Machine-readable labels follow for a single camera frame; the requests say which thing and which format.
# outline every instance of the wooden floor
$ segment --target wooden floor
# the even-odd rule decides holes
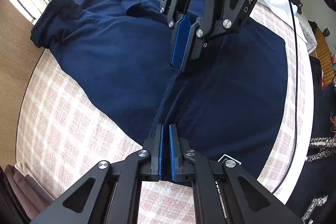
[[[0,166],[15,164],[16,128],[22,99],[43,49],[29,40],[31,23],[0,0]]]

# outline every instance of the bed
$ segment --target bed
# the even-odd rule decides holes
[[[286,44],[288,82],[283,119],[258,181],[269,191],[281,182],[294,148],[295,42],[293,26],[257,3],[251,17]],[[313,118],[313,85],[305,40],[298,34],[298,136],[294,159],[275,196],[286,203],[308,150]],[[16,161],[57,198],[100,160],[117,162],[141,148],[95,108],[85,92],[45,50],[22,102]],[[138,223],[194,223],[192,189],[169,182],[143,182]]]

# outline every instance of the plaid tablecloth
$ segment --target plaid tablecloth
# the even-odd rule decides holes
[[[293,30],[269,8],[257,3],[257,22],[286,42],[288,83],[285,110],[273,150],[258,181],[272,191],[283,178],[294,146],[295,43]],[[298,139],[292,167],[275,195],[286,202],[301,172],[308,149],[313,90],[310,62],[298,41]],[[23,99],[16,160],[57,198],[100,160],[116,162],[141,147],[95,108],[49,50],[39,60]],[[169,182],[143,182],[138,223],[195,223],[192,189]]]

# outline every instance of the wooden surface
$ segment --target wooden surface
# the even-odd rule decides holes
[[[43,49],[29,40],[31,23],[0,0],[0,166],[15,164],[17,120],[29,78]]]
[[[317,41],[317,47],[316,47],[317,58],[321,62],[321,67],[323,70],[323,79],[325,83],[328,85],[332,82],[335,72],[333,69],[333,63],[331,61],[329,47],[319,27],[317,27],[316,29],[315,38]]]

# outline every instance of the clothing tag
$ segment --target clothing tag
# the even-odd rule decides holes
[[[227,161],[228,159],[234,160],[235,162],[239,163],[239,165],[242,164],[240,161],[238,161],[238,160],[236,160],[236,159],[234,159],[234,158],[232,158],[232,157],[230,157],[230,156],[228,156],[228,155],[226,155],[226,154],[224,154],[224,155],[218,160],[218,162],[222,162],[222,163],[224,163],[224,162]]]

